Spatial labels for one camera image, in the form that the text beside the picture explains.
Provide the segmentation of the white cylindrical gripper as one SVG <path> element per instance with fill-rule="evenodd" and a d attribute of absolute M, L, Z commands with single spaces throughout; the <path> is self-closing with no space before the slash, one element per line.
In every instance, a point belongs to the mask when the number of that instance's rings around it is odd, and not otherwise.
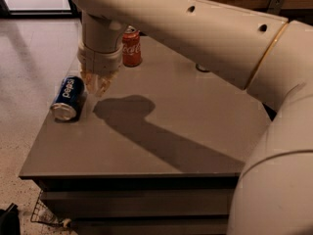
<path fill-rule="evenodd" d="M 101 53 L 86 47 L 80 41 L 77 59 L 81 64 L 80 76 L 87 91 L 102 97 L 110 88 L 122 65 L 122 48 L 118 47 L 112 53 Z"/>

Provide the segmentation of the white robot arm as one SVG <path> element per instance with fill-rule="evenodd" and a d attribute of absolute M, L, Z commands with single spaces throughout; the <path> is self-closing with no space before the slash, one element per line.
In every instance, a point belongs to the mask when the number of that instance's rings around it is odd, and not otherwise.
<path fill-rule="evenodd" d="M 241 173 L 228 235 L 313 233 L 312 28 L 207 0 L 72 0 L 83 13 L 80 61 L 120 63 L 132 25 L 277 112 Z"/>

